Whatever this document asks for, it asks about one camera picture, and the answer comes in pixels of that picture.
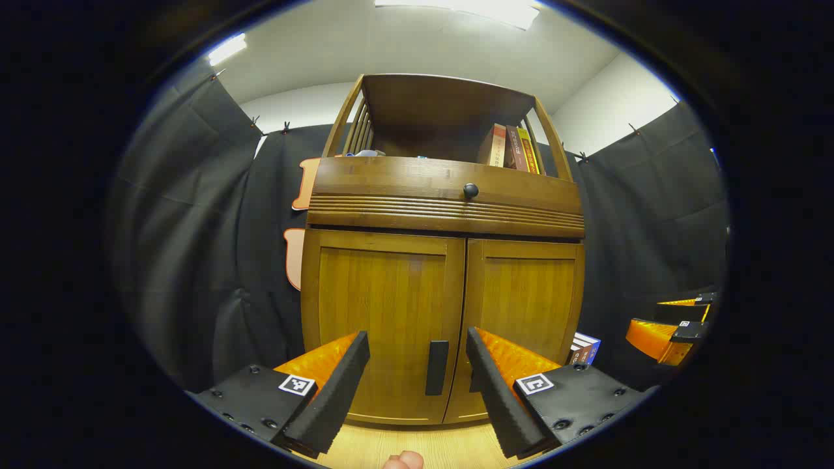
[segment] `drawer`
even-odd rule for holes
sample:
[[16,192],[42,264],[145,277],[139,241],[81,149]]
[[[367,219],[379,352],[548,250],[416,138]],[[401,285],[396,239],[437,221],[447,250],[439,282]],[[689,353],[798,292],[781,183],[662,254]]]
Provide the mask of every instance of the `drawer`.
[[[475,184],[467,199],[463,188]],[[444,159],[325,158],[309,224],[584,238],[576,184]]]

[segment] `book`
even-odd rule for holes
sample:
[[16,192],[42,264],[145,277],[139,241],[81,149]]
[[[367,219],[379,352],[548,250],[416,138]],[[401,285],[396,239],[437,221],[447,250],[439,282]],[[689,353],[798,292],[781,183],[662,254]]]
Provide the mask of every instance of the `book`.
[[521,137],[519,137],[518,129],[512,125],[507,126],[507,149],[505,152],[505,166],[507,168],[518,169],[520,171],[527,170],[524,150],[521,148]]
[[506,127],[500,124],[493,124],[478,150],[478,163],[503,167],[506,136]]
[[596,352],[600,349],[600,343],[601,340],[599,339],[579,332],[575,333],[573,343],[570,345],[568,364],[584,362],[590,365],[596,357]]
[[521,148],[524,150],[528,171],[533,174],[541,174],[541,171],[539,171],[539,163],[536,161],[535,153],[533,153],[533,144],[530,142],[530,135],[526,129],[521,127],[518,127],[517,130],[521,138]]
[[591,337],[590,335],[580,334],[579,332],[574,334],[574,338],[590,343],[591,349],[587,360],[588,365],[590,365],[594,361],[594,357],[596,356],[596,352],[600,349],[600,343],[602,341]]
[[573,365],[577,361],[586,361],[588,356],[590,355],[590,350],[594,348],[594,346],[584,340],[579,340],[574,337],[573,344],[571,345],[571,349],[576,347],[576,350],[573,351],[573,356],[570,358],[570,363]]

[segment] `white wall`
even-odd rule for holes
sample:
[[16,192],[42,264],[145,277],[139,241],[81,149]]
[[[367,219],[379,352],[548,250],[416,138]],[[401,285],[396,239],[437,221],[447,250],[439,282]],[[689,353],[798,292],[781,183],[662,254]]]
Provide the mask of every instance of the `white wall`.
[[620,53],[553,114],[565,149],[593,154],[675,106],[678,97],[658,77]]
[[[240,108],[250,118],[258,117],[258,128],[261,132],[268,134],[284,128],[284,121],[289,121],[289,127],[308,127],[310,125],[333,125],[336,115],[344,104],[350,88],[354,82],[332,83],[307,88],[298,88],[283,93],[270,94],[262,98],[253,99],[247,103],[240,104]],[[362,93],[354,103],[350,111],[348,122],[353,122],[356,109],[362,101]],[[539,119],[535,112],[528,114],[533,132],[540,141],[539,144],[547,144],[545,131],[541,128]],[[260,151],[264,139],[258,144],[255,154]]]

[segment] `wooden floor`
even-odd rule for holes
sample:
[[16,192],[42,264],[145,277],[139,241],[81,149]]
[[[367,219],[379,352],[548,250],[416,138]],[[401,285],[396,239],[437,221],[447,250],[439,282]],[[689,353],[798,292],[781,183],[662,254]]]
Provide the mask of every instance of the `wooden floor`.
[[389,456],[404,450],[422,455],[425,469],[499,469],[538,456],[505,458],[489,422],[438,426],[345,423],[330,451],[310,460],[334,469],[380,469]]

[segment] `finger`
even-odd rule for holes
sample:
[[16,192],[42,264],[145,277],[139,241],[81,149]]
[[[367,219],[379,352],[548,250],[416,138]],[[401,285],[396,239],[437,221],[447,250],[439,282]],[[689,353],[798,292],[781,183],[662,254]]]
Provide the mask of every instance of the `finger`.
[[382,466],[382,469],[411,469],[404,462],[399,459],[389,459]]
[[414,451],[403,451],[399,454],[399,460],[404,462],[409,469],[423,469],[423,457]]

